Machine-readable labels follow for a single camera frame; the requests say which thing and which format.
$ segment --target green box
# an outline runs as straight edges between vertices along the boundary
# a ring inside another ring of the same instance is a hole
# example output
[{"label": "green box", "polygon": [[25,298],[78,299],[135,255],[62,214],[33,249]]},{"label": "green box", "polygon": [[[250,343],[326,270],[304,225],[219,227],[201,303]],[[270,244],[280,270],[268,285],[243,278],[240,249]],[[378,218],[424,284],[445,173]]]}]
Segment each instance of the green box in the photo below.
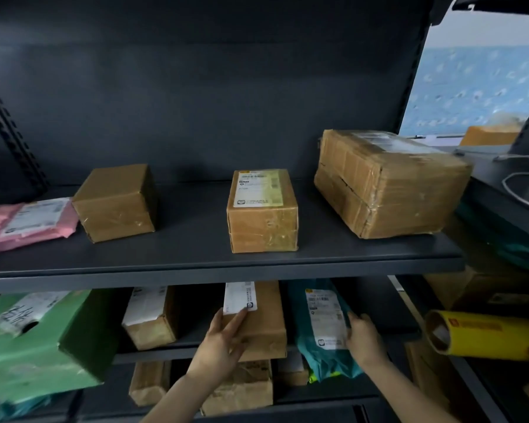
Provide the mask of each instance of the green box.
[{"label": "green box", "polygon": [[[101,384],[120,336],[112,291],[72,291],[27,332],[0,330],[0,402]],[[0,296],[0,314],[26,295]]]}]

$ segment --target wrapping paper roll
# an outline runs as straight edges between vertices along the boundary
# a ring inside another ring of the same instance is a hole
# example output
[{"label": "wrapping paper roll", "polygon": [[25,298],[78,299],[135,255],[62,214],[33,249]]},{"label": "wrapping paper roll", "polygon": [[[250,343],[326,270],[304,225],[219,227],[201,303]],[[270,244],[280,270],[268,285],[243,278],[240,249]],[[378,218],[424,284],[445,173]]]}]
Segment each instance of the wrapping paper roll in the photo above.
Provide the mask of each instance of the wrapping paper roll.
[{"label": "wrapping paper roll", "polygon": [[529,319],[431,310],[425,333],[442,355],[529,360]]}]

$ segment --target hand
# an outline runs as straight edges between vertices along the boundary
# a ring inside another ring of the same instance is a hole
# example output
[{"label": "hand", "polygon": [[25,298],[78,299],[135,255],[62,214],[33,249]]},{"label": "hand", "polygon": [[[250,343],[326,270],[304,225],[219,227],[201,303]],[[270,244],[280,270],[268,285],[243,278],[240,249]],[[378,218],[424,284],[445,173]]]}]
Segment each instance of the hand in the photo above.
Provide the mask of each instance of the hand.
[{"label": "hand", "polygon": [[385,365],[389,362],[386,348],[376,327],[367,314],[357,317],[353,312],[348,312],[351,322],[351,333],[347,339],[347,348],[356,363],[366,373],[371,368]]},{"label": "hand", "polygon": [[208,394],[233,372],[247,348],[243,343],[234,346],[232,344],[233,337],[246,316],[245,307],[222,330],[223,308],[219,309],[212,319],[204,341],[192,358],[186,375],[196,380],[201,387],[207,388]]}]

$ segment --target forearm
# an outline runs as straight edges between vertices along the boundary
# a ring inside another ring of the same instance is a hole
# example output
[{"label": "forearm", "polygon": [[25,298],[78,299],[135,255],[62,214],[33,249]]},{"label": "forearm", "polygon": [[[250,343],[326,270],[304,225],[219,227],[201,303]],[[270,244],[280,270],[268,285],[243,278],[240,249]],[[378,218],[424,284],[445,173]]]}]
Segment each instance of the forearm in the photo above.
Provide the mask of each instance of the forearm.
[{"label": "forearm", "polygon": [[208,386],[188,375],[180,377],[141,423],[190,423],[211,393]]},{"label": "forearm", "polygon": [[459,423],[426,397],[391,362],[365,369],[402,423]]}]

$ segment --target cardboard tube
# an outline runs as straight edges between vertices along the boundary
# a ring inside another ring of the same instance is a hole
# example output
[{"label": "cardboard tube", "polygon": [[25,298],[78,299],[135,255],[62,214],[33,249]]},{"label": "cardboard tube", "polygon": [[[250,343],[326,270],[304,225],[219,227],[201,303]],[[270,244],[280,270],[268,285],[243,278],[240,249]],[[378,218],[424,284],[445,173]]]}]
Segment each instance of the cardboard tube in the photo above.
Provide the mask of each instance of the cardboard tube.
[{"label": "cardboard tube", "polygon": [[441,355],[529,360],[529,319],[431,310],[425,333]]}]

